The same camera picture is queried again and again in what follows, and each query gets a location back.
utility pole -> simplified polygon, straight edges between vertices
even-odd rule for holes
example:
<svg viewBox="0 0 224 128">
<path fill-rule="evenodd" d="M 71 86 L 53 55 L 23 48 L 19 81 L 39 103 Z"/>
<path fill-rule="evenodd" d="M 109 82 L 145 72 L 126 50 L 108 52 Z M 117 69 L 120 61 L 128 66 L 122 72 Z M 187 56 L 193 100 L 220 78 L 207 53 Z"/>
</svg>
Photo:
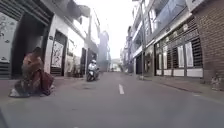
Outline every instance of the utility pole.
<svg viewBox="0 0 224 128">
<path fill-rule="evenodd" d="M 141 11 L 141 21 L 142 21 L 142 27 L 143 27 L 143 31 L 142 31 L 142 38 L 143 38 L 143 42 L 142 42 L 142 79 L 144 78 L 144 73 L 145 73 L 145 45 L 146 45 L 146 35 L 145 35 L 145 19 L 144 19 L 144 14 L 142 11 L 142 5 L 143 5 L 144 0 L 140 1 L 140 11 Z"/>
<path fill-rule="evenodd" d="M 91 42 L 91 28 L 92 28 L 91 25 L 92 25 L 92 16 L 90 15 L 88 34 L 86 36 L 87 49 L 86 49 L 85 76 L 87 76 L 87 73 L 88 73 L 88 55 L 89 55 L 89 44 Z"/>
</svg>

concrete wall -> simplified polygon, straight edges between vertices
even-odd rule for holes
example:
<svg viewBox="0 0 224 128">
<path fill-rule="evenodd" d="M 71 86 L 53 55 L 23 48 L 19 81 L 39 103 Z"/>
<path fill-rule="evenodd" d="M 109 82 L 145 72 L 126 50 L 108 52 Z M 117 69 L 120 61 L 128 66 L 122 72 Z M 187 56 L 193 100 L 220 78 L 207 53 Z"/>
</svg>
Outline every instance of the concrete wall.
<svg viewBox="0 0 224 128">
<path fill-rule="evenodd" d="M 224 75 L 224 1 L 214 0 L 195 13 L 203 52 L 204 79 Z"/>
</svg>

street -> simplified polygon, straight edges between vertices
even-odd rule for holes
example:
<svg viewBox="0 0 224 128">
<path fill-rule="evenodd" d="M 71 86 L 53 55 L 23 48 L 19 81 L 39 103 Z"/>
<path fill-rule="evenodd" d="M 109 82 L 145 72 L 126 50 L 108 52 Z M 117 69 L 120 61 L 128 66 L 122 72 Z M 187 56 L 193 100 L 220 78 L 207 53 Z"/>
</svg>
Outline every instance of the street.
<svg viewBox="0 0 224 128">
<path fill-rule="evenodd" d="M 58 86 L 48 97 L 10 99 L 9 128 L 223 128 L 224 105 L 122 73 Z"/>
</svg>

residential building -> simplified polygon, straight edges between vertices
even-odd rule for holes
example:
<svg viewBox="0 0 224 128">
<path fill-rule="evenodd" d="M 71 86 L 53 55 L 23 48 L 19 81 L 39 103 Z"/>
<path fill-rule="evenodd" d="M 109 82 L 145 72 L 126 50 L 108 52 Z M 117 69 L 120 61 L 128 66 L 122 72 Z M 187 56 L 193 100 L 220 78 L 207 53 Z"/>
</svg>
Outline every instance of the residential building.
<svg viewBox="0 0 224 128">
<path fill-rule="evenodd" d="M 150 76 L 203 78 L 198 26 L 186 1 L 145 0 L 142 13 L 139 8 L 132 25 L 135 73 L 142 73 L 143 62 L 144 73 Z"/>
<path fill-rule="evenodd" d="M 81 73 L 82 58 L 97 56 L 97 41 L 91 31 L 93 10 L 73 0 L 0 1 L 0 78 L 21 76 L 24 56 L 35 47 L 42 48 L 44 70 L 52 75 Z M 89 21 L 84 29 L 82 18 Z M 99 31 L 95 24 L 94 31 Z"/>
<path fill-rule="evenodd" d="M 101 71 L 108 71 L 110 66 L 110 47 L 109 47 L 109 35 L 106 31 L 100 33 L 100 44 L 98 46 L 98 59 L 97 64 L 100 67 Z"/>
<path fill-rule="evenodd" d="M 127 31 L 127 37 L 126 37 L 126 43 L 124 46 L 124 49 L 122 51 L 122 63 L 125 70 L 127 70 L 129 73 L 133 72 L 133 62 L 131 60 L 131 48 L 132 48 L 132 37 L 131 37 L 131 26 L 128 27 Z"/>
<path fill-rule="evenodd" d="M 196 46 L 193 46 L 194 65 L 201 63 L 203 78 L 210 82 L 216 74 L 224 76 L 224 1 L 186 0 L 189 11 L 194 15 L 200 37 L 202 60 L 198 61 Z"/>
</svg>

woman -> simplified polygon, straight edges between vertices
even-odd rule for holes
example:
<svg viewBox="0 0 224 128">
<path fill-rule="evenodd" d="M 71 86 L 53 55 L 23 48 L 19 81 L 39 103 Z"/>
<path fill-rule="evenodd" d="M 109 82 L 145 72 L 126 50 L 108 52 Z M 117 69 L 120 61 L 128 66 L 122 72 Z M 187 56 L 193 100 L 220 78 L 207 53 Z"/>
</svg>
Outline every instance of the woman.
<svg viewBox="0 0 224 128">
<path fill-rule="evenodd" d="M 22 65 L 23 77 L 12 90 L 11 97 L 29 97 L 30 95 L 50 95 L 53 77 L 45 73 L 40 58 L 41 48 L 36 47 L 32 53 L 25 56 Z"/>
</svg>

